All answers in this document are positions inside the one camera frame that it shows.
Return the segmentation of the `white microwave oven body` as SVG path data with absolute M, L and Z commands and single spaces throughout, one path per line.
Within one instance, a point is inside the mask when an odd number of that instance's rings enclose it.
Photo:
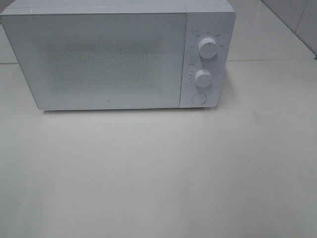
M 16 0 L 5 8 L 0 18 L 12 15 L 174 13 L 186 15 L 180 102 L 175 108 L 215 107 L 236 19 L 233 7 L 226 0 Z M 218 40 L 217 54 L 211 59 L 200 57 L 198 51 L 198 42 L 206 36 Z M 207 88 L 195 84 L 194 74 L 201 69 L 210 71 L 213 76 Z M 193 104 L 195 93 L 206 94 L 206 103 Z

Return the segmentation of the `white microwave door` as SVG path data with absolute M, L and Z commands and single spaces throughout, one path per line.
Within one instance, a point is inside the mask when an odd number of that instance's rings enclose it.
M 41 110 L 179 106 L 186 15 L 1 18 Z

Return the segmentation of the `upper white control knob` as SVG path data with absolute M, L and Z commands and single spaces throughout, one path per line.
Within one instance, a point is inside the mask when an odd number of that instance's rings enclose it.
M 213 58 L 218 51 L 218 40 L 213 36 L 206 36 L 198 42 L 200 57 L 204 59 Z

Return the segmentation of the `white timer knob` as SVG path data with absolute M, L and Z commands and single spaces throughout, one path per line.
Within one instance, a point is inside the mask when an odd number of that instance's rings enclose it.
M 212 73 L 208 70 L 201 69 L 194 74 L 195 84 L 199 88 L 207 88 L 213 81 Z

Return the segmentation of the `round white door button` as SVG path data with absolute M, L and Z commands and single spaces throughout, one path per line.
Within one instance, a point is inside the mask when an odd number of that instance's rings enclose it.
M 192 96 L 192 103 L 197 105 L 203 105 L 206 103 L 207 96 L 204 93 L 195 93 Z

